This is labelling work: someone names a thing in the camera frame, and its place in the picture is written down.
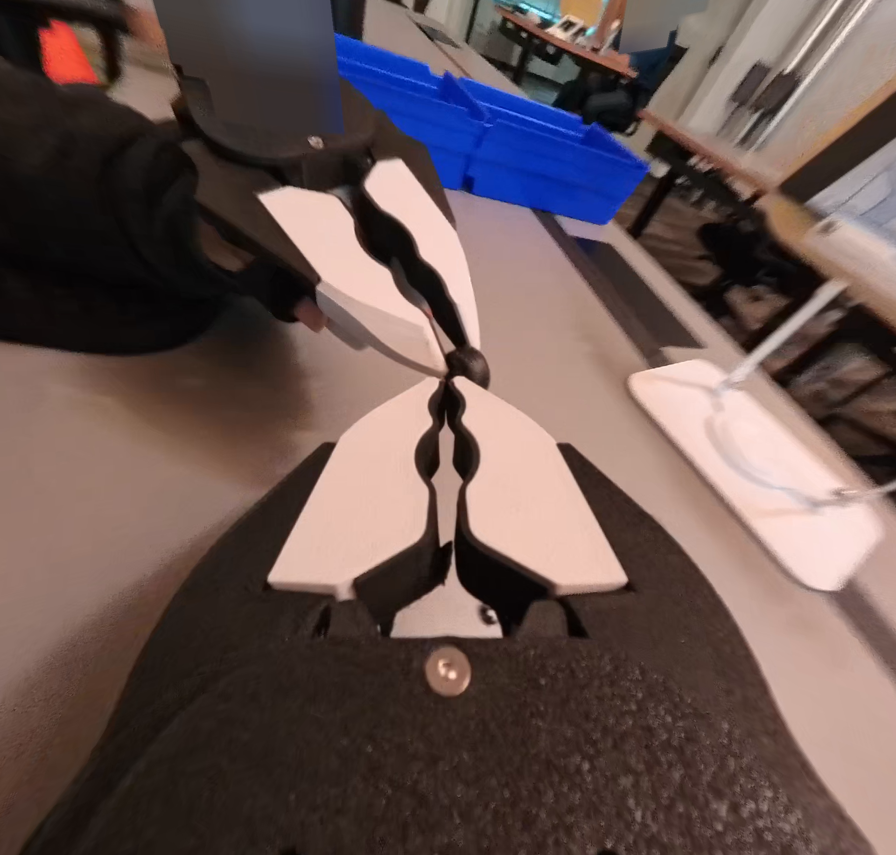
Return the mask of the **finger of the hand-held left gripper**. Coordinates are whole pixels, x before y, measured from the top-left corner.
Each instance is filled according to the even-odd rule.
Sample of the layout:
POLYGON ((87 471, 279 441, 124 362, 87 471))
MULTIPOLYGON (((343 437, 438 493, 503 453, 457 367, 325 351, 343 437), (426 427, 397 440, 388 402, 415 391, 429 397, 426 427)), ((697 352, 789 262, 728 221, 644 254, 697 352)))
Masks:
POLYGON ((398 158, 376 162, 362 182, 362 232, 399 290, 452 344, 448 359, 483 359, 469 265, 453 223, 398 158))
POLYGON ((316 303, 334 334, 426 375, 447 374, 432 322, 398 289, 391 269, 363 247, 339 197, 281 187, 258 200, 317 273, 316 303))

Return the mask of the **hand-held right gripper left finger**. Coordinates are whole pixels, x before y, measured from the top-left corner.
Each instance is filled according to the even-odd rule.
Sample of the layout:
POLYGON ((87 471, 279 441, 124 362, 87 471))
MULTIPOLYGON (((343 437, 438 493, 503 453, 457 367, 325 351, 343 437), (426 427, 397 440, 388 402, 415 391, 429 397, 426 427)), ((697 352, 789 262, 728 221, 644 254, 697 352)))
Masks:
POLYGON ((280 592, 361 603, 378 626, 447 577, 433 477, 445 384, 424 379, 334 444, 266 579, 280 592))

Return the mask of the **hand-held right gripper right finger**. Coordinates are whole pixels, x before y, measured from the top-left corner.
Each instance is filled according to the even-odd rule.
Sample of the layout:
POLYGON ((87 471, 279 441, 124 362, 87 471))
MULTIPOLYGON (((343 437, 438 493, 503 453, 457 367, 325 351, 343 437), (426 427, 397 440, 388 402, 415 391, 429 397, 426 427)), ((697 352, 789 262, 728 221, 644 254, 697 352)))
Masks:
POLYGON ((520 625, 533 603, 628 586, 561 447, 540 424, 455 377, 452 432, 462 482, 456 572, 500 626, 520 625))

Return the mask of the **black lego wheel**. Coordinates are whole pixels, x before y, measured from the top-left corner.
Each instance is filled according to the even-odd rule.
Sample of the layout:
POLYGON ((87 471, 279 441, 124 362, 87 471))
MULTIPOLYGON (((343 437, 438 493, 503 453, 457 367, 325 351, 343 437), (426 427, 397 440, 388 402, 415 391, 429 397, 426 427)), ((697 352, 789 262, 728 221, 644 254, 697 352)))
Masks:
POLYGON ((444 356, 447 379, 467 379, 482 389, 488 390, 491 371, 486 357, 473 346, 459 346, 444 356))

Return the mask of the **orange striped cone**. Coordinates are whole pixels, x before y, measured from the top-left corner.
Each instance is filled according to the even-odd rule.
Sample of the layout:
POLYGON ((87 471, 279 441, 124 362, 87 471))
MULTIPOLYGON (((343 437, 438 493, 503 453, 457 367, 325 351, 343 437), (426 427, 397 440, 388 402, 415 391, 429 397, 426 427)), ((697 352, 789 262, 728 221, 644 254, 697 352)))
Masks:
POLYGON ((99 78, 71 27, 49 21, 38 29, 41 68, 57 85, 99 86, 99 78))

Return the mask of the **wooden desk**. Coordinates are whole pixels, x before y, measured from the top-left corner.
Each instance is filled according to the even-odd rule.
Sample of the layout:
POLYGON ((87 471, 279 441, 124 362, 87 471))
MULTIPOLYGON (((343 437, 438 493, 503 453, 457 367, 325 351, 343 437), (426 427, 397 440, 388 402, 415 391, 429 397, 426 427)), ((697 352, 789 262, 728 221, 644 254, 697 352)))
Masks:
POLYGON ((601 53, 597 50, 575 43, 569 43, 548 32, 534 21, 521 14, 498 6, 498 31, 510 43, 520 48, 518 61, 512 68, 511 81, 520 87, 532 59, 536 58, 552 66, 563 58, 571 59, 576 66, 589 73, 633 80, 637 71, 630 63, 627 55, 613 50, 601 53))
POLYGON ((645 233, 680 180, 736 217, 757 221, 756 204, 775 189, 776 180, 752 167, 747 153, 710 134, 690 132, 648 109, 638 112, 637 122, 638 129, 652 129, 647 155, 666 169, 628 227, 627 233, 633 240, 645 233))

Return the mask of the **black office chair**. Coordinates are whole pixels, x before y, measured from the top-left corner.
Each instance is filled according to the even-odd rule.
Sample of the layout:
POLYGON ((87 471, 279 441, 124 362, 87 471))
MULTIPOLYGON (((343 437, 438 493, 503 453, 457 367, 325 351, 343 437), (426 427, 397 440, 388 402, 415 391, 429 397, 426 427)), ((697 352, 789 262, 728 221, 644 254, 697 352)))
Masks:
POLYGON ((634 78, 582 68, 577 77, 562 85, 552 106, 579 115, 585 125, 597 123, 610 133, 625 134, 686 51, 678 44, 678 30, 674 29, 665 46, 630 55, 634 78))

